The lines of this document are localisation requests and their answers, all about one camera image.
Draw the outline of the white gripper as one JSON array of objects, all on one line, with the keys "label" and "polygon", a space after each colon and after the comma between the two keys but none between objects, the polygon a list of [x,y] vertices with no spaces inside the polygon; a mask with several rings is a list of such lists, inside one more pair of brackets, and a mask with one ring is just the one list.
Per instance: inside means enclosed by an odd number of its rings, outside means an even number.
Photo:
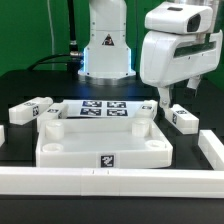
[{"label": "white gripper", "polygon": [[171,105],[172,92],[168,85],[188,80],[187,87],[196,90],[204,73],[217,68],[223,41],[223,32],[210,35],[209,42],[213,47],[197,53],[188,52],[186,55],[175,55],[179,48],[195,47],[196,35],[176,35],[149,31],[143,41],[140,77],[148,85],[161,87],[159,105],[168,109]]}]

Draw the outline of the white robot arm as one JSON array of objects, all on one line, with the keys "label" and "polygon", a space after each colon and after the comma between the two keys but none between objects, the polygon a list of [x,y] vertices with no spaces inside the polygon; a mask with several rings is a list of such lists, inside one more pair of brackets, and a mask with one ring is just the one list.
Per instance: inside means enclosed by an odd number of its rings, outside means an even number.
[{"label": "white robot arm", "polygon": [[[171,104],[171,85],[186,80],[196,89],[201,75],[217,68],[223,42],[223,32],[216,28],[221,2],[165,0],[146,14],[140,78],[158,89],[162,108]],[[124,0],[89,0],[89,8],[90,41],[80,79],[115,85],[134,77]]]}]

